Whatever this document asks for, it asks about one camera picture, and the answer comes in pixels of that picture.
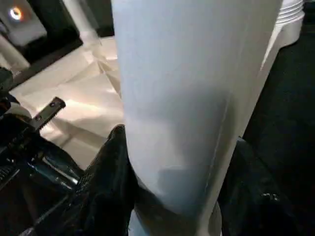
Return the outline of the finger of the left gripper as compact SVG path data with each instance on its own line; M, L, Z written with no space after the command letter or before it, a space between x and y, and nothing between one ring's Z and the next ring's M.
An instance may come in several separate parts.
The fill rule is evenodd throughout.
M74 192L30 189L0 191L2 236L51 236L61 224L62 212Z

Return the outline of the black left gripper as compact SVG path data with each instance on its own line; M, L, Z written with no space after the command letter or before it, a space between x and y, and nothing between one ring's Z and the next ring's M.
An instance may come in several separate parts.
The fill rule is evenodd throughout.
M34 180L51 188L74 188L83 170L72 157L56 145L44 146L40 130L66 107L54 97L36 116L16 101L10 101L13 74L0 69L0 185L6 186L25 171Z

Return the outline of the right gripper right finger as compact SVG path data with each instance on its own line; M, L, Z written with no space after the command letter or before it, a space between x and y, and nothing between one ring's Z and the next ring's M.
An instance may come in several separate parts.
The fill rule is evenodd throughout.
M244 139L236 143L219 195L224 236L301 236L302 222L285 193L278 164L290 163L293 142L276 146L285 153L269 164Z

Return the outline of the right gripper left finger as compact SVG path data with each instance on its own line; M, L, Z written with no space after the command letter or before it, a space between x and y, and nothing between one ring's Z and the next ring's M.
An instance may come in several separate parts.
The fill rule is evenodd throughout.
M126 236L137 189L125 126L119 124L69 195L58 235Z

